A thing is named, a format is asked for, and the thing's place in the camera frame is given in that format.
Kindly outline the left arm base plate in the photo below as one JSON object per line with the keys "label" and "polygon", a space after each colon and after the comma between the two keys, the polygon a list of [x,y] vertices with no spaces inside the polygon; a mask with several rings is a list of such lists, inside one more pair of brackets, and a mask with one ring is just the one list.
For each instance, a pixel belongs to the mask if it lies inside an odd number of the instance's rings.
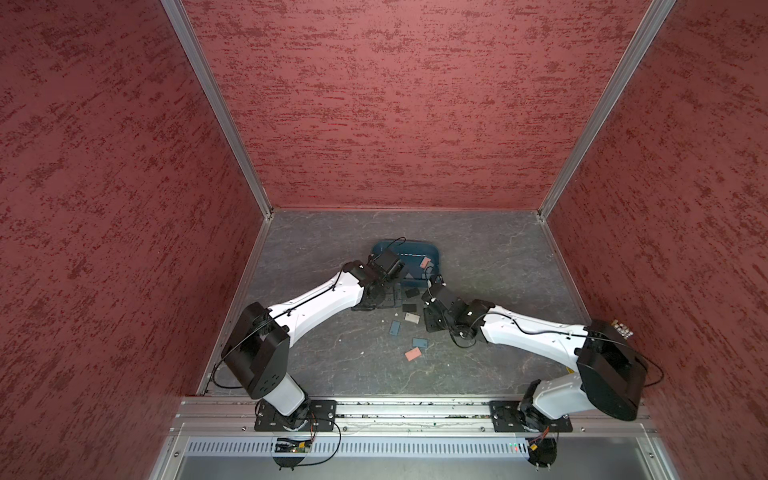
{"label": "left arm base plate", "polygon": [[332,432],[336,410],[336,401],[307,399],[296,411],[285,416],[265,400],[260,400],[255,406],[253,429],[256,432]]}

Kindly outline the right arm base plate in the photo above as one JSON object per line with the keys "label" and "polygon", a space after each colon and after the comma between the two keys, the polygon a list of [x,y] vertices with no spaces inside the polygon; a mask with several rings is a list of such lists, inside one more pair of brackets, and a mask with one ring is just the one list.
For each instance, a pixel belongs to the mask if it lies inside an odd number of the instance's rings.
{"label": "right arm base plate", "polygon": [[490,419],[496,433],[571,433],[572,423],[565,417],[551,419],[521,401],[491,401]]}

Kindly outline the teal plastic storage box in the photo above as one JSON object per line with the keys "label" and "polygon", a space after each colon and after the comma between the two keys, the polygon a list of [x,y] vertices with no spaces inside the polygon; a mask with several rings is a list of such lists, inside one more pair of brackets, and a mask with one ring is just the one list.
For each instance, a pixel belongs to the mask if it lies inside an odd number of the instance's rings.
{"label": "teal plastic storage box", "polygon": [[[395,252],[403,263],[401,285],[404,287],[425,289],[430,280],[441,275],[440,253],[432,243],[407,240],[405,237],[385,239],[373,246],[371,254],[378,254],[386,249]],[[422,269],[420,263],[425,257],[428,257],[431,263]]]}

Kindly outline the aluminium front rail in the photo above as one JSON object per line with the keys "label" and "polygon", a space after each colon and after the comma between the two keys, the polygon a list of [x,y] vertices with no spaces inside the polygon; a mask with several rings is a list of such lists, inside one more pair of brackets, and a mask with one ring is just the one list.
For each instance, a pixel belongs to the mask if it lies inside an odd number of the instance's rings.
{"label": "aluminium front rail", "polygon": [[[496,433],[490,419],[491,401],[484,397],[322,397],[318,400],[337,402],[335,429],[312,432],[343,436],[412,436],[412,437],[536,437],[539,433]],[[258,402],[245,397],[186,397],[172,421],[175,435],[294,434],[295,432],[256,432],[255,406]],[[571,433],[550,433],[553,438],[654,438],[659,435],[649,411],[642,407],[631,422],[613,419],[590,410],[568,414]]]}

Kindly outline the right aluminium corner post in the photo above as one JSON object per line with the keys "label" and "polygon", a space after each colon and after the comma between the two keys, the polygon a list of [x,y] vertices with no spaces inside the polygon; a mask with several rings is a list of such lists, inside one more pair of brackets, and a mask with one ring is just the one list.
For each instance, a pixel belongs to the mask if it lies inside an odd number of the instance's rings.
{"label": "right aluminium corner post", "polygon": [[554,211],[568,183],[597,138],[675,4],[675,0],[653,0],[649,3],[587,123],[538,209],[538,218],[542,224],[547,222],[548,217]]}

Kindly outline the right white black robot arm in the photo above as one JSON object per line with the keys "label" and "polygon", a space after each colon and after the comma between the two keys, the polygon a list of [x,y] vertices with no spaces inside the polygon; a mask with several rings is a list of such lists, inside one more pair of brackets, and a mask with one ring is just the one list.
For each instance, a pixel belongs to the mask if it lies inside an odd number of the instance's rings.
{"label": "right white black robot arm", "polygon": [[574,413],[597,410],[615,420],[637,419],[652,362],[628,345],[615,326],[559,324],[512,312],[483,300],[466,303],[425,294],[424,317],[469,348],[478,339],[553,360],[568,373],[534,380],[510,413],[492,415],[527,432],[548,433]]}

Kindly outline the left aluminium corner post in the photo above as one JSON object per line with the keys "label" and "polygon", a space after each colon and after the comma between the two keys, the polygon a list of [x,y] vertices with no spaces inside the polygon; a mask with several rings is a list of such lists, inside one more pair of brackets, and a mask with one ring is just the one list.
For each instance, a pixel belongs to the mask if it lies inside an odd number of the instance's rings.
{"label": "left aluminium corner post", "polygon": [[271,221],[273,206],[254,168],[247,148],[237,129],[236,123],[226,104],[224,96],[216,82],[203,48],[194,32],[194,28],[182,1],[161,0],[164,11],[178,38],[182,49],[202,87],[214,116],[227,140],[235,160],[256,200],[262,216]]}

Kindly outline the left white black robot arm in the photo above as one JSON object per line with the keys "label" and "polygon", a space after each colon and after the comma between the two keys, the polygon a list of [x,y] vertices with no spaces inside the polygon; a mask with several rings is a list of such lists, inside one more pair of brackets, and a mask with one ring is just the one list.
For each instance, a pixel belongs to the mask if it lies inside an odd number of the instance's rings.
{"label": "left white black robot arm", "polygon": [[312,426],[311,401],[288,373],[290,349],[311,330],[346,310],[372,311],[399,284],[403,264],[393,257],[345,263],[331,279],[291,300],[265,307],[246,306],[209,374],[226,390],[242,389],[271,407],[281,427]]}

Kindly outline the aluminium corner post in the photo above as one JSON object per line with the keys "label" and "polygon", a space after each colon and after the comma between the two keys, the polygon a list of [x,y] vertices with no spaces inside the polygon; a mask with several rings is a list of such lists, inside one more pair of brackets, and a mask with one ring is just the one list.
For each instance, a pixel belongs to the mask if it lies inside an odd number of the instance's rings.
{"label": "aluminium corner post", "polygon": [[236,123],[226,104],[224,96],[216,82],[203,48],[194,32],[194,28],[182,1],[161,0],[164,11],[178,38],[182,49],[202,87],[214,116],[227,140],[235,160],[256,200],[262,216],[271,221],[273,206],[254,168],[247,148],[237,129]]}
{"label": "aluminium corner post", "polygon": [[587,123],[538,209],[538,218],[542,224],[547,222],[548,217],[554,211],[568,183],[597,138],[675,4],[675,0],[653,0],[649,3]]}

